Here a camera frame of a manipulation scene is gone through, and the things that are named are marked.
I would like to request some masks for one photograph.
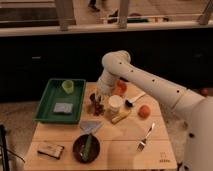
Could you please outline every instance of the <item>white cup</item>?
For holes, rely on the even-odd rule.
[[[118,95],[110,96],[108,102],[109,102],[109,109],[113,113],[118,113],[121,106],[124,104],[123,98]]]

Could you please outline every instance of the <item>green tray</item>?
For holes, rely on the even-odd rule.
[[[74,91],[67,94],[62,88],[62,82],[72,80]],[[77,124],[80,120],[86,81],[83,79],[50,79],[38,105],[35,121],[43,123]],[[56,103],[72,103],[72,113],[55,113]]]

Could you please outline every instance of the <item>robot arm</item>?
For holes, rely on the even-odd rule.
[[[186,121],[194,106],[204,99],[183,86],[138,69],[129,62],[130,55],[126,51],[107,53],[103,57],[104,71],[97,83],[101,94],[110,95],[116,80],[122,77],[179,113]]]
[[[188,123],[182,171],[213,170],[213,98],[203,97],[183,86],[150,74],[130,64],[126,51],[107,53],[102,59],[103,73],[97,91],[110,95],[115,82],[122,77],[168,106]]]

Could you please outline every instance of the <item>wall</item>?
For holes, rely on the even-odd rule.
[[[49,78],[96,81],[102,56],[127,50],[132,64],[189,88],[213,86],[213,29],[0,38],[0,101],[38,100]]]

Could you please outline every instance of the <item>fork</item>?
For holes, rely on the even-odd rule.
[[[145,136],[145,137],[140,141],[140,143],[138,144],[138,149],[139,149],[140,151],[142,151],[142,150],[144,149],[144,147],[146,146],[146,144],[147,144],[147,139],[148,139],[148,137],[150,136],[150,134],[151,134],[151,132],[152,132],[152,130],[153,130],[154,127],[155,127],[155,123],[152,123],[152,126],[149,128],[149,130],[148,130],[146,136]]]

